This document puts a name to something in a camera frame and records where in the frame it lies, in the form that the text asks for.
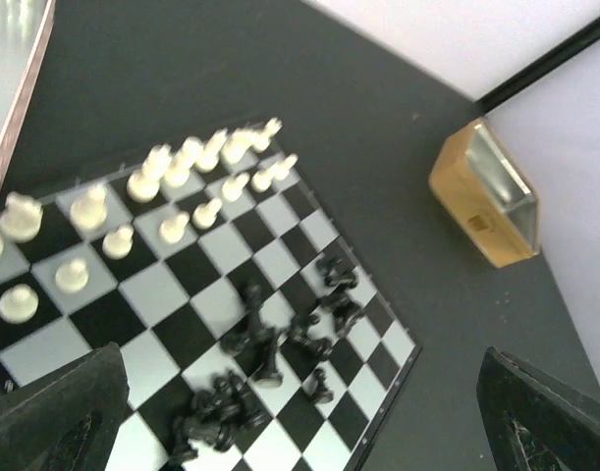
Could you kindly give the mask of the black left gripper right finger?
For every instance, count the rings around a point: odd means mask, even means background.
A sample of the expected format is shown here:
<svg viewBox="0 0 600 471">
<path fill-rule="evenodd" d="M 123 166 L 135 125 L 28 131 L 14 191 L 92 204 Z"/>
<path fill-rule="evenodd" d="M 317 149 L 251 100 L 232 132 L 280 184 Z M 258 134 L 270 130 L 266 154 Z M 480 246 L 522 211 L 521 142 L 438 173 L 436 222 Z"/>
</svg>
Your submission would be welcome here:
<svg viewBox="0 0 600 471">
<path fill-rule="evenodd" d="M 477 402 L 498 470 L 600 470 L 600 402 L 490 346 Z"/>
</svg>

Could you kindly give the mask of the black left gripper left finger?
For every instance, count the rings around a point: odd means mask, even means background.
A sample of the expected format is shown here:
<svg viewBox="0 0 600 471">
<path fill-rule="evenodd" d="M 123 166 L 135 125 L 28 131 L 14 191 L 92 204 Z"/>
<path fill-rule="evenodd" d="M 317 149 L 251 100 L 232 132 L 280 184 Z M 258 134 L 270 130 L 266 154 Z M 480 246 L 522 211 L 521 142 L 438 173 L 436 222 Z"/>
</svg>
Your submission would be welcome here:
<svg viewBox="0 0 600 471">
<path fill-rule="evenodd" d="M 104 470 L 128 395 L 114 342 L 0 394 L 0 470 Z"/>
</svg>

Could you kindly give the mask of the black king piece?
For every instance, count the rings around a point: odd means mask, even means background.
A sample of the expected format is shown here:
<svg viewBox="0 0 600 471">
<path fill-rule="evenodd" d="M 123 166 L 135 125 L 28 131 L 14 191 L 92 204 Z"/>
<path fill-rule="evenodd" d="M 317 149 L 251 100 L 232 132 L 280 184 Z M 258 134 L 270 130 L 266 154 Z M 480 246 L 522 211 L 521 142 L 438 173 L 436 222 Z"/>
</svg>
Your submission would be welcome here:
<svg viewBox="0 0 600 471">
<path fill-rule="evenodd" d="M 247 316 L 246 332 L 250 343 L 259 347 L 260 365 L 253 373 L 252 380 L 263 388 L 279 388 L 284 378 L 278 369 L 276 360 L 281 333 L 275 326 L 265 324 L 261 318 L 263 296 L 259 283 L 248 280 L 244 285 L 243 296 Z"/>
</svg>

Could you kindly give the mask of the black pawn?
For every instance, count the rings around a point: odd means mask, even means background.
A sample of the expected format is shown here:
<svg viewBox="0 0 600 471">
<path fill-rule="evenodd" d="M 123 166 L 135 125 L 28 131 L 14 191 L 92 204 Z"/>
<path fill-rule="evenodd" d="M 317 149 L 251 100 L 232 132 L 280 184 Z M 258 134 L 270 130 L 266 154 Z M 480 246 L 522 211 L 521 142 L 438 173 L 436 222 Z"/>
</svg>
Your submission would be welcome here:
<svg viewBox="0 0 600 471">
<path fill-rule="evenodd" d="M 312 373 L 308 397 L 315 405 L 328 404 L 334 400 L 334 392 L 326 384 L 326 373 L 321 367 L 316 368 Z"/>
</svg>

